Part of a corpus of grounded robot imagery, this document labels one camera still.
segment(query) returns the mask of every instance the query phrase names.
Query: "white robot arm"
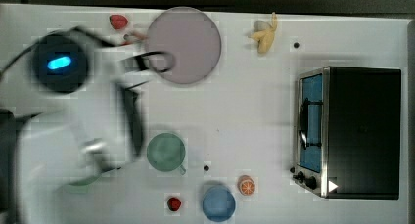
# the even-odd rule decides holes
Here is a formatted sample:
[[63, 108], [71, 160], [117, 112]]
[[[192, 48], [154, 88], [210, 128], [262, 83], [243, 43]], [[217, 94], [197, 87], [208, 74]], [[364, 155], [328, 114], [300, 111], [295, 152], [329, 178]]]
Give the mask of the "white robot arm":
[[111, 47], [79, 28], [35, 45], [30, 65], [39, 85], [33, 91], [64, 107], [30, 120], [18, 139], [15, 195], [24, 223], [60, 223], [57, 189], [140, 155], [143, 124], [131, 89], [153, 72], [127, 72], [121, 61], [146, 55], [135, 44]]

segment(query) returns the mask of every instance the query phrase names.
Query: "red object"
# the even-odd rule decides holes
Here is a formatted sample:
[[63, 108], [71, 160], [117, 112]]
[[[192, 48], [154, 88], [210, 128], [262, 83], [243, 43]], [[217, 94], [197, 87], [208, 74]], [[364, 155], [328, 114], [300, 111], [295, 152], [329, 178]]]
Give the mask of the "red object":
[[168, 199], [167, 205], [171, 211], [177, 211], [181, 206], [181, 201], [178, 198], [170, 198]]
[[122, 15], [111, 15], [110, 23], [113, 29], [120, 30], [128, 25], [128, 19]]

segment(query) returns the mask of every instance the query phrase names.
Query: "orange slice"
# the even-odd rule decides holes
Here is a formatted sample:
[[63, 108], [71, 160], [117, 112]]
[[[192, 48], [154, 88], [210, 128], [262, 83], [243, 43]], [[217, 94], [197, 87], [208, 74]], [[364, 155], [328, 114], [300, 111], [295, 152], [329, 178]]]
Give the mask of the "orange slice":
[[241, 193], [245, 196], [252, 195], [255, 191], [255, 183], [250, 180], [245, 180], [241, 183]]

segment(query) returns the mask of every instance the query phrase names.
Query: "white tabletop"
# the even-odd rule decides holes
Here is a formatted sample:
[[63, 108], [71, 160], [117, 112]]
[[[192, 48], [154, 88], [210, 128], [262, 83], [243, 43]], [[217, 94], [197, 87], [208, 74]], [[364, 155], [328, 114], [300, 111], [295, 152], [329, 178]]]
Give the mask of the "white tabletop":
[[[111, 13], [125, 14], [145, 31], [161, 11], [28, 5], [0, 6], [0, 65], [36, 38], [55, 29], [84, 25], [114, 41]], [[258, 19], [269, 15], [209, 13], [222, 37], [222, 56], [213, 74], [192, 86], [157, 78], [141, 88], [148, 136], [166, 129], [186, 141], [185, 166], [156, 172], [145, 157], [115, 178], [101, 178], [87, 194], [61, 192], [59, 204], [70, 223], [210, 223], [201, 211], [201, 196], [211, 181], [227, 185], [237, 209], [228, 223], [407, 223], [408, 101], [407, 20], [278, 15], [271, 50], [257, 53], [247, 36]], [[298, 42], [300, 47], [293, 48]], [[27, 96], [23, 64], [0, 85], [0, 104], [15, 114], [56, 108]], [[323, 200], [294, 184], [294, 84], [299, 73], [325, 66], [398, 67], [402, 69], [402, 134], [400, 194], [397, 201]], [[210, 166], [203, 171], [204, 164]], [[243, 197], [236, 189], [240, 175], [252, 176], [257, 190]], [[178, 213], [166, 208], [176, 195]]]

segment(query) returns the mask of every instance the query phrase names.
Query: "toy banana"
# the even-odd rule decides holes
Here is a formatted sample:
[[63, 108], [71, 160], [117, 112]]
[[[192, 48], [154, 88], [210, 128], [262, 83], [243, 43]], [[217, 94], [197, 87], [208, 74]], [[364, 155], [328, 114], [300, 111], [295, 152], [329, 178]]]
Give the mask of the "toy banana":
[[272, 42], [274, 41], [276, 29], [277, 29], [277, 16], [275, 15], [275, 12], [273, 12], [272, 13], [272, 25], [265, 30], [260, 30], [254, 33], [253, 35], [251, 35], [251, 39], [258, 42], [258, 52], [260, 54], [265, 54], [271, 48]]

